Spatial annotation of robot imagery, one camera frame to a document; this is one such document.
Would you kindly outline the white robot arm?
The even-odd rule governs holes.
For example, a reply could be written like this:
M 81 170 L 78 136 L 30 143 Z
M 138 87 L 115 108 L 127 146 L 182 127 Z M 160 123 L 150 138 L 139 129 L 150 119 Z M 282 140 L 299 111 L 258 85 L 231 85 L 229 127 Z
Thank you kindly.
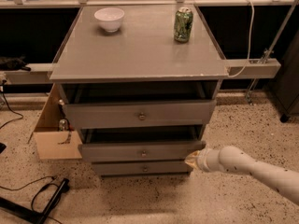
M 299 173 L 253 159 L 238 147 L 196 150 L 185 158 L 193 169 L 206 173 L 250 175 L 289 201 L 299 204 Z

